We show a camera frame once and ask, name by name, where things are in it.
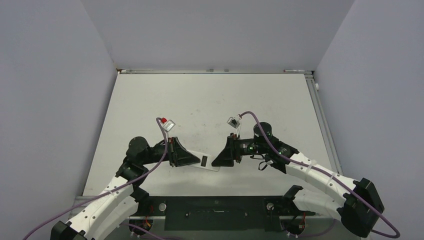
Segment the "white remote control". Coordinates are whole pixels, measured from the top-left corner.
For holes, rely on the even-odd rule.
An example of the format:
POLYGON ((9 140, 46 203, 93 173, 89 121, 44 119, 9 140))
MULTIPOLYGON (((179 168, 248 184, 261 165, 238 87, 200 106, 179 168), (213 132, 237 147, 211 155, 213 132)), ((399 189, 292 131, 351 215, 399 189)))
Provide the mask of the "white remote control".
POLYGON ((215 155, 194 150, 189 150, 189 152, 200 159, 199 163, 190 164, 190 167, 213 172, 218 172, 220 170, 219 166, 212 166, 212 162, 216 158, 215 155))

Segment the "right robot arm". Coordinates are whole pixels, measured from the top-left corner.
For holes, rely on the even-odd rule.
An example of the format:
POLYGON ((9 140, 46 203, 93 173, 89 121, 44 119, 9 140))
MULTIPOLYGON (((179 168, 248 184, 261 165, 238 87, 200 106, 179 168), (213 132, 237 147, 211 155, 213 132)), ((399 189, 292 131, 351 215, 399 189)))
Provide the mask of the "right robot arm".
POLYGON ((253 133, 253 138, 247 139, 231 133, 224 149, 211 165, 233 167, 241 162, 243 156, 262 155, 266 165, 321 191, 307 192, 300 186, 293 186, 282 201, 287 213, 308 211, 329 216, 340 221, 354 235, 368 237, 385 209, 372 181, 345 177, 317 164, 275 137, 272 126, 267 122, 256 124, 253 133))

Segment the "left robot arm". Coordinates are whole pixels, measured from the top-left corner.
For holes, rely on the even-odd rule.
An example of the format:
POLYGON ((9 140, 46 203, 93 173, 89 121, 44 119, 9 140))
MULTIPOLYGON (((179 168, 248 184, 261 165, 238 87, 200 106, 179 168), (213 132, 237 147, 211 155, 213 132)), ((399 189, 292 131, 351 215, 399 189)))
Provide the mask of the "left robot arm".
POLYGON ((67 222, 56 223, 52 240, 103 240, 132 214, 143 215, 149 208, 149 193, 141 189, 148 169, 146 164, 168 161, 173 167, 200 165, 205 153, 187 150, 177 137, 149 146, 144 137, 133 138, 116 175, 99 197, 67 222))

